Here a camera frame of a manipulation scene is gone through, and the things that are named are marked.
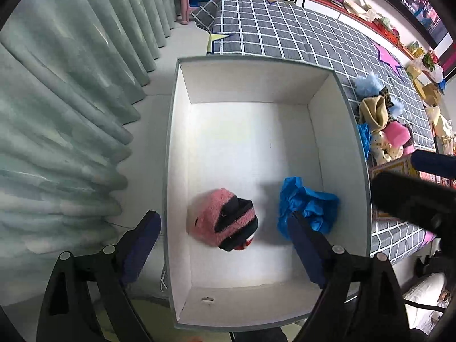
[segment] yellow star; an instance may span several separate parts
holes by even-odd
[[[209,35],[209,42],[207,43],[207,52],[213,54],[213,43],[214,41],[221,40],[222,38],[229,37],[228,34],[221,34],[221,33],[211,33]]]

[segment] plaid tablecloth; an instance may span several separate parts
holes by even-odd
[[[435,151],[423,105],[404,68],[399,76],[378,58],[370,38],[324,14],[293,3],[269,0],[211,0],[193,12],[199,28],[215,39],[212,54],[272,56],[333,69],[359,116],[354,79],[378,74],[404,104],[400,117],[414,131],[417,148]],[[425,231],[410,223],[372,222],[371,256],[384,252],[394,264],[421,247]]]

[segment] white box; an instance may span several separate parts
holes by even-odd
[[[267,57],[180,59],[167,154],[165,261],[177,327],[262,329],[311,311],[320,289],[276,227],[288,176],[336,194],[328,240],[369,255],[368,170],[332,70]],[[250,199],[258,216],[243,251],[212,248],[188,234],[200,199],[222,187]]]

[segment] beige scrunchie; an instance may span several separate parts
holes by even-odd
[[[383,96],[366,97],[359,105],[359,123],[366,122],[370,132],[380,131],[388,123],[388,111]]]

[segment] green curtain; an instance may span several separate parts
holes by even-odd
[[[0,304],[43,293],[59,253],[116,237],[147,72],[175,0],[22,0],[0,31]]]

